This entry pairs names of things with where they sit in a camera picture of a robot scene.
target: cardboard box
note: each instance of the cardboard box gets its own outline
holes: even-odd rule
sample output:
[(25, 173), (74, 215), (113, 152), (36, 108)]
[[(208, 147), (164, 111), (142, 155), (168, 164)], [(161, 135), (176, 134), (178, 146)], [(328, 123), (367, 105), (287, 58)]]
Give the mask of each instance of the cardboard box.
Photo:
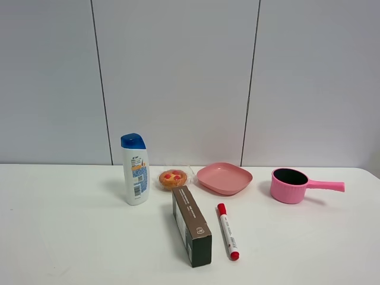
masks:
[(173, 215), (191, 265), (211, 263), (211, 231), (187, 186), (173, 188)]

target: shampoo bottle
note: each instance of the shampoo bottle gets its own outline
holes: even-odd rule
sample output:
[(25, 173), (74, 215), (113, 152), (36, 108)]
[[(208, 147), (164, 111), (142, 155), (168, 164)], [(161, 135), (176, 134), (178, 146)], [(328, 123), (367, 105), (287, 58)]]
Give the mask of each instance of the shampoo bottle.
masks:
[(148, 200), (149, 161), (143, 138), (138, 134), (121, 137), (126, 202), (135, 206)]

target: saucepan handle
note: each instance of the saucepan handle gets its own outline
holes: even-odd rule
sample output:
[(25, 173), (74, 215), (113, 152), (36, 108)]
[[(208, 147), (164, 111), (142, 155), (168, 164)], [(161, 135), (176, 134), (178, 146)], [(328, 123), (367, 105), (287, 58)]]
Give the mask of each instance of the saucepan handle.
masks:
[(309, 180), (306, 187), (311, 189), (329, 189), (344, 192), (344, 182), (324, 182)]

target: pink square plate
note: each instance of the pink square plate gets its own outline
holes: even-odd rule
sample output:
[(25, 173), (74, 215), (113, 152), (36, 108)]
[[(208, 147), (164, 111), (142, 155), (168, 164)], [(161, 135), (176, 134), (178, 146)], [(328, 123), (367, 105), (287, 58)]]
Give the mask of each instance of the pink square plate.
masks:
[(213, 163), (197, 173), (200, 184), (222, 195), (234, 195), (248, 186), (248, 171), (226, 162)]

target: toy pastry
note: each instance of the toy pastry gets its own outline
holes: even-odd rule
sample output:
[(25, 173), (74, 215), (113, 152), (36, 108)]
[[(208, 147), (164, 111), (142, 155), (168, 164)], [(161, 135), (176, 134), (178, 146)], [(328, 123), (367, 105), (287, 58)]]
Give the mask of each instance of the toy pastry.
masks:
[(172, 169), (160, 175), (160, 183), (167, 189), (184, 186), (187, 180), (188, 176), (181, 170)]

